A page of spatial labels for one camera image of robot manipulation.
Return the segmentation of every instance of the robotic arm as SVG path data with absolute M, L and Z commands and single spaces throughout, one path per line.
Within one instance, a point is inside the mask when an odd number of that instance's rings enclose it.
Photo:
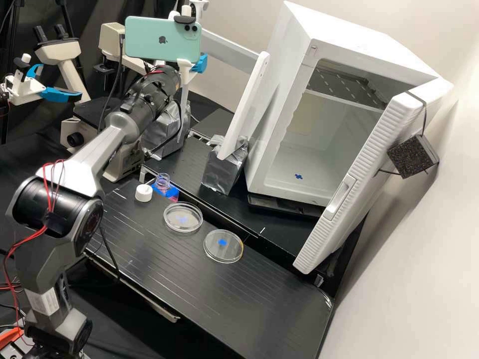
M 77 358 L 92 323 L 75 309 L 68 296 L 65 268 L 77 260 L 103 216 L 104 192 L 99 179 L 122 145 L 138 140 L 165 110 L 180 87 L 178 72 L 169 66 L 146 74 L 127 92 L 121 106 L 105 118 L 106 128 L 70 159 L 63 175 L 39 169 L 15 192 L 7 216 L 29 231 L 47 231 L 15 252 L 18 277 L 31 306 L 25 333 L 36 346 L 31 354 Z M 43 176 L 59 184 L 53 212 L 48 212 Z

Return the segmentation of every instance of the clear petri dish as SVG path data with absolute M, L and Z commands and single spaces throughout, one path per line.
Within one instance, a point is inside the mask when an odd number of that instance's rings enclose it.
M 203 224 L 203 214 L 195 205 L 176 202 L 165 208 L 163 218 L 166 225 L 180 233 L 191 233 Z
M 220 263 L 234 263 L 243 255 L 241 239 L 225 229 L 215 229 L 208 233 L 203 248 L 208 257 Z

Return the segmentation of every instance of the orange part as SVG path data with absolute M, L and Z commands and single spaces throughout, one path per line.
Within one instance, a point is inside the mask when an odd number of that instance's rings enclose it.
M 6 347 L 10 342 L 16 341 L 23 335 L 23 330 L 12 329 L 0 335 L 0 349 Z

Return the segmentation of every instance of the white bottle cap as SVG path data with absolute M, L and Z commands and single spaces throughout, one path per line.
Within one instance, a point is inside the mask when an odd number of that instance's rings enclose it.
M 183 16 L 191 16 L 191 6 L 183 5 L 181 7 L 181 15 Z
M 140 184 L 136 187 L 135 198 L 140 202 L 149 202 L 153 196 L 153 189 L 150 185 Z
M 24 54 L 21 56 L 21 60 L 22 60 L 23 62 L 30 63 L 30 60 L 31 60 L 30 54 L 24 53 Z

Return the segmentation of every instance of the metal stand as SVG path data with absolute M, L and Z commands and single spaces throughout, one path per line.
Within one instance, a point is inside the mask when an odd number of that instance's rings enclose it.
M 6 71 L 12 71 L 12 64 L 13 64 L 13 52 L 15 48 L 15 37 L 16 37 L 16 29 L 18 27 L 18 17 L 20 15 L 19 8 L 25 6 L 25 0 L 14 0 L 13 9 L 11 10 L 10 19 L 9 19 L 9 39 L 8 39 L 8 55 L 6 58 Z M 3 110 L 4 115 L 1 117 L 2 124 L 1 124 L 1 133 L 0 133 L 0 144 L 6 143 L 6 136 L 8 132 L 8 117 L 9 117 L 9 109 L 5 107 Z
M 71 20 L 70 20 L 70 15 L 68 14 L 68 10 L 66 8 L 66 0 L 55 0 L 56 4 L 61 7 L 61 13 L 63 14 L 63 19 L 65 20 L 65 26 L 66 26 L 66 31 L 68 31 L 68 35 L 70 37 L 75 37 L 73 34 L 73 27 L 71 26 Z M 78 74 L 80 75 L 81 80 L 83 81 L 83 84 L 86 87 L 86 80 L 85 80 L 85 75 L 83 74 L 83 66 L 81 65 L 80 62 L 80 56 L 77 56 L 75 58 L 75 67 L 76 70 L 78 71 Z

